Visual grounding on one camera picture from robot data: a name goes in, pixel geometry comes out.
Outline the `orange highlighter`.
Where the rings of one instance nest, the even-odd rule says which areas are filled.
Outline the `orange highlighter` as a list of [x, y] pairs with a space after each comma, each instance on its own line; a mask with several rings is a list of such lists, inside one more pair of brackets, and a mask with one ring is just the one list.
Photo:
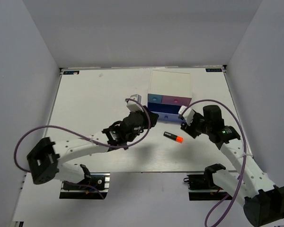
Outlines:
[[166, 132], [166, 131], [163, 133], [163, 136], [173, 141], [176, 141], [178, 143], [183, 143], [183, 140], [184, 140], [182, 137], [172, 134], [170, 132]]

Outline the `blue small drawer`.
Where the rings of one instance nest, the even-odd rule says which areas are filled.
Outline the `blue small drawer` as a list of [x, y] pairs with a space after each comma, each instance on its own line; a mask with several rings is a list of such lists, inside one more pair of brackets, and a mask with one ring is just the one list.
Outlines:
[[162, 103], [162, 95], [148, 94], [148, 102], [150, 103]]

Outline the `pink drawer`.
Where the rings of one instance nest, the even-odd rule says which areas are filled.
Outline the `pink drawer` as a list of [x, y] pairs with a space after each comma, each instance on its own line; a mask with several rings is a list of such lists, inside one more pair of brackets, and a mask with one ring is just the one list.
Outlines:
[[179, 97], [179, 96], [162, 96], [161, 103], [166, 105], [184, 105], [188, 106], [191, 102], [191, 97]]

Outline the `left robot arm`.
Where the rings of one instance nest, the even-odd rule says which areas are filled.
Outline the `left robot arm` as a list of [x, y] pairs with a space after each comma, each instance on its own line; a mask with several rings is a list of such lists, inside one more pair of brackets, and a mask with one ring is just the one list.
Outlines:
[[154, 127], [158, 118], [158, 114], [145, 109], [131, 112], [88, 140], [78, 138], [54, 142], [49, 137], [42, 138], [27, 155], [33, 183], [44, 184], [56, 179], [75, 183], [81, 189], [87, 188], [91, 179], [88, 168], [84, 164], [70, 164], [71, 160], [120, 148], [128, 149], [128, 143]]

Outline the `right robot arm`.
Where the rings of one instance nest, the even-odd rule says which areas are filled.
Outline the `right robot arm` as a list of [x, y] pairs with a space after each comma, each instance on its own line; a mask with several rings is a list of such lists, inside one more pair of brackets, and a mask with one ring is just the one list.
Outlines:
[[243, 134], [232, 126], [226, 126], [217, 105], [203, 107], [203, 114], [182, 106], [178, 112], [183, 120], [181, 130], [192, 138], [201, 134], [208, 136], [217, 149], [224, 154], [239, 174], [235, 178], [222, 164], [208, 166], [204, 170], [205, 185], [226, 191], [243, 208], [254, 227], [284, 219], [284, 186], [278, 187], [246, 152]]

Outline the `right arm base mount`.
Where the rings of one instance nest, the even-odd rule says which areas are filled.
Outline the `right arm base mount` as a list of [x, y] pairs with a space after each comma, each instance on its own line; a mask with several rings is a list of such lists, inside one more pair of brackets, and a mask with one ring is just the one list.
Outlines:
[[188, 185], [188, 196], [190, 201], [220, 201], [225, 196], [226, 200], [232, 197], [218, 186], [210, 187], [203, 174], [187, 175], [183, 182]]

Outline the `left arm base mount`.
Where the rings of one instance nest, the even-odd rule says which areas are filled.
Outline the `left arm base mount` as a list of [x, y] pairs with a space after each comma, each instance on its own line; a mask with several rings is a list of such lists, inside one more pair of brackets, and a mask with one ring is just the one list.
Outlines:
[[110, 184], [110, 173], [91, 173], [80, 183], [63, 182], [60, 199], [104, 200]]

